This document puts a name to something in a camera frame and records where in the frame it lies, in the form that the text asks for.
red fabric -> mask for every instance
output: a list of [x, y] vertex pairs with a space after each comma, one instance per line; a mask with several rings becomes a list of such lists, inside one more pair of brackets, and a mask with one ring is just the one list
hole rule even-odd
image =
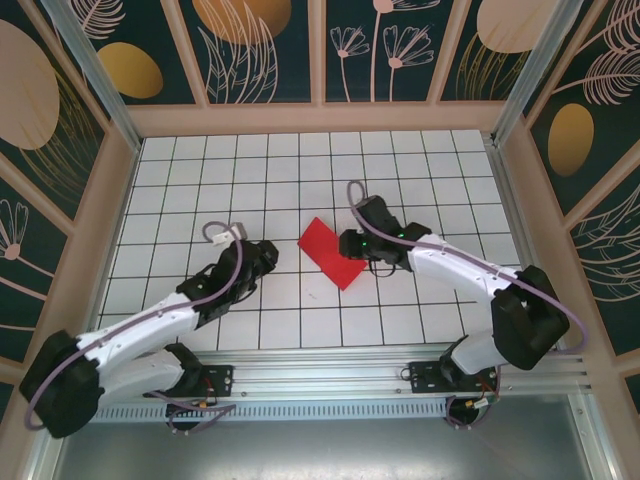
[[300, 237], [298, 245], [340, 290], [345, 290], [367, 266], [364, 260], [350, 260], [340, 255], [338, 236], [317, 217]]

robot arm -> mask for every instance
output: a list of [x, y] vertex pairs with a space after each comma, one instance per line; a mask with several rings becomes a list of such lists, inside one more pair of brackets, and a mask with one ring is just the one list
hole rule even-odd
[[443, 280], [491, 311], [492, 329], [462, 337], [441, 357], [440, 372], [449, 384], [455, 386], [485, 368], [507, 363], [530, 370], [568, 331], [569, 321], [562, 312], [490, 273], [498, 270], [517, 277], [556, 298], [542, 270], [530, 266], [517, 272], [463, 252], [420, 224], [410, 223], [403, 228], [379, 196], [363, 199], [356, 208], [368, 224], [387, 235], [441, 248], [399, 245], [363, 227], [362, 233], [347, 230], [340, 236], [343, 256], [384, 261]]
[[[194, 389], [202, 390], [204, 367], [184, 345], [173, 343], [175, 338], [227, 313], [231, 305], [255, 291], [256, 280], [270, 273], [278, 261], [278, 250], [269, 241], [254, 244], [242, 239], [240, 246], [240, 273], [231, 288], [212, 302], [170, 310], [210, 297], [228, 283], [238, 260], [235, 243], [222, 252], [216, 265], [208, 265], [153, 307], [102, 330], [75, 338], [59, 331], [44, 342], [20, 384], [20, 392], [28, 401], [67, 358], [106, 339], [64, 368], [36, 404], [36, 413], [54, 438], [76, 432], [99, 408], [122, 399], [152, 391], [187, 397], [195, 396], [189, 394]], [[153, 318], [108, 337], [114, 330], [154, 312]]]

white tile grid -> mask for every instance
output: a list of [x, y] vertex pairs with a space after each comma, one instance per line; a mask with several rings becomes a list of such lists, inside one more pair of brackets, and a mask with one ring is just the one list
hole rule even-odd
[[479, 139], [473, 131], [147, 139], [102, 326], [151, 307], [215, 263], [222, 249], [206, 243], [200, 227], [218, 220], [243, 222], [250, 240], [274, 241], [280, 260], [253, 298], [181, 339], [195, 350], [451, 342], [488, 327], [472, 299], [407, 272], [385, 279], [365, 271], [340, 292], [297, 246], [314, 217], [338, 234], [357, 226], [345, 189], [360, 179], [401, 223], [422, 223], [471, 253], [517, 265]]

enclosure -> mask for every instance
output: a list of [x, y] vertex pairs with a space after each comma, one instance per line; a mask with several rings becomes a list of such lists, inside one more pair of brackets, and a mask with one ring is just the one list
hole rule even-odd
[[[0, 476], [636, 478], [638, 52], [638, 0], [5, 2]], [[314, 218], [358, 227], [351, 180], [402, 225], [542, 268], [585, 348], [505, 366], [487, 422], [451, 429], [447, 395], [402, 370], [491, 312], [384, 265], [333, 284], [298, 240]], [[143, 397], [64, 440], [26, 430], [18, 385], [43, 342], [215, 263], [212, 220], [280, 254], [177, 338], [233, 366], [236, 410], [186, 439]], [[559, 349], [580, 340], [573, 325]]]

metal vent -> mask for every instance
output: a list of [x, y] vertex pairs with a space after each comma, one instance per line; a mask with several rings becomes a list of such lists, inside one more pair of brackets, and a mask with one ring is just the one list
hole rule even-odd
[[[314, 402], [240, 402], [223, 421], [273, 420], [348, 420], [379, 418], [444, 417], [446, 400], [407, 399], [370, 401], [314, 401]], [[145, 406], [122, 404], [101, 410], [93, 423], [151, 423], [165, 422], [166, 405]], [[193, 421], [208, 419], [211, 414], [187, 412], [175, 419]]]

